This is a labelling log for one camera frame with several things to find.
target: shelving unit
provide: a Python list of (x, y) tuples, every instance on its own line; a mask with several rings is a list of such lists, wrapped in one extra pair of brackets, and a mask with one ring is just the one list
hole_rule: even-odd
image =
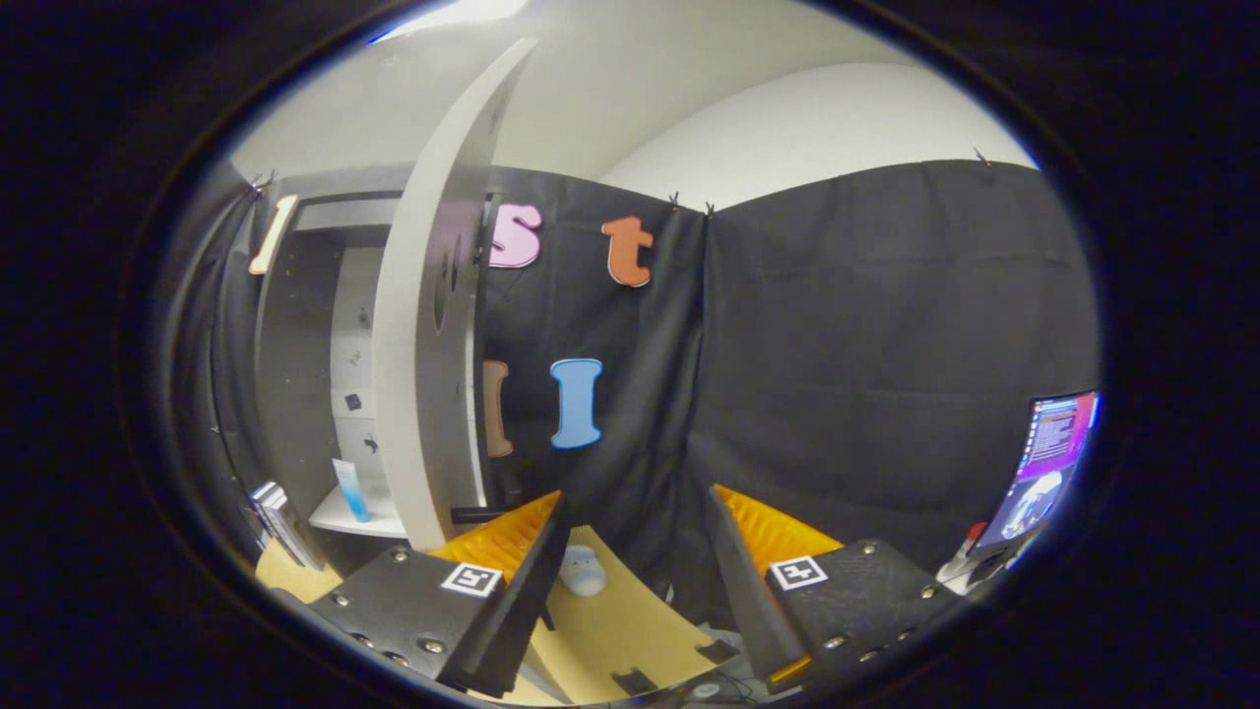
[(387, 536), (391, 539), (407, 539), (407, 530), (402, 529), (402, 520), (398, 511), (393, 509), (393, 501), (384, 501), (384, 505), (368, 501), (368, 513), (372, 521), (360, 523), (354, 519), (350, 506), (345, 502), (340, 487), (334, 487), (331, 492), (320, 502), (315, 513), (311, 514), (310, 524), (314, 528), (339, 531), (346, 534), (362, 534), (368, 536)]
[[(533, 45), (491, 63), (413, 165), (273, 183), (272, 199), (297, 203), (263, 276), (256, 402), (271, 477), (339, 573), (397, 539), (438, 547), (457, 531), (451, 508), (488, 504), (474, 257), (490, 247), (490, 156)], [(333, 460), (354, 463), (370, 521), (350, 514)]]

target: white computer mouse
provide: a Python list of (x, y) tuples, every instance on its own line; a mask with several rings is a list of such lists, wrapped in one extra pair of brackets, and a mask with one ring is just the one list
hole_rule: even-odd
[(595, 596), (609, 583), (609, 576), (604, 572), (595, 550), (582, 544), (571, 544), (564, 549), (558, 576), (564, 588), (582, 598)]

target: blue letter i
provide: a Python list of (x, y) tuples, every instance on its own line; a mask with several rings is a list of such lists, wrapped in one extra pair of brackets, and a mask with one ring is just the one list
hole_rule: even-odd
[(561, 360), (552, 365), (559, 383), (559, 431), (552, 437), (556, 448), (581, 448), (600, 441), (595, 428), (595, 380), (604, 372), (598, 360)]

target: black cable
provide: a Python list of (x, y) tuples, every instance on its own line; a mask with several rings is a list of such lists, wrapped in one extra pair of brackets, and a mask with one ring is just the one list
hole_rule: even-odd
[[(736, 685), (738, 685), (738, 688), (736, 688), (736, 691), (738, 691), (738, 693), (740, 693), (740, 699), (741, 699), (742, 701), (748, 701), (748, 700), (750, 700), (750, 699), (752, 698), (752, 694), (753, 694), (753, 691), (752, 691), (752, 688), (751, 688), (751, 686), (748, 686), (747, 684), (745, 684), (745, 681), (743, 681), (743, 680), (741, 680), (741, 679), (737, 679), (737, 678), (732, 678), (731, 675), (728, 675), (728, 674), (723, 672), (722, 670), (713, 670), (713, 671), (714, 671), (714, 672), (717, 672), (717, 674), (718, 674), (718, 676), (721, 676), (721, 678), (722, 678), (722, 679), (724, 679), (726, 681), (728, 681), (728, 683), (731, 683), (731, 684), (736, 684)], [(743, 694), (743, 691), (742, 691), (742, 690), (741, 690), (740, 688), (742, 688), (743, 690), (747, 690), (747, 693), (748, 693), (748, 694)]]

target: white shelf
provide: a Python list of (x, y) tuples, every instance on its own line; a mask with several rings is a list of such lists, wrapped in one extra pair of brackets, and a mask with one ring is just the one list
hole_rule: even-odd
[(354, 514), (350, 513), (350, 505), (345, 502), (345, 496), (341, 495), (341, 487), (338, 486), (333, 489), (333, 492), (328, 494), (324, 502), (320, 502), (315, 514), (311, 515), (310, 524), (314, 528), (333, 531), (407, 539), (407, 533), (403, 531), (402, 520), (398, 519), (397, 513), (382, 515), (379, 510), (372, 510), (372, 508), (369, 505), (370, 521), (360, 523), (355, 520)]

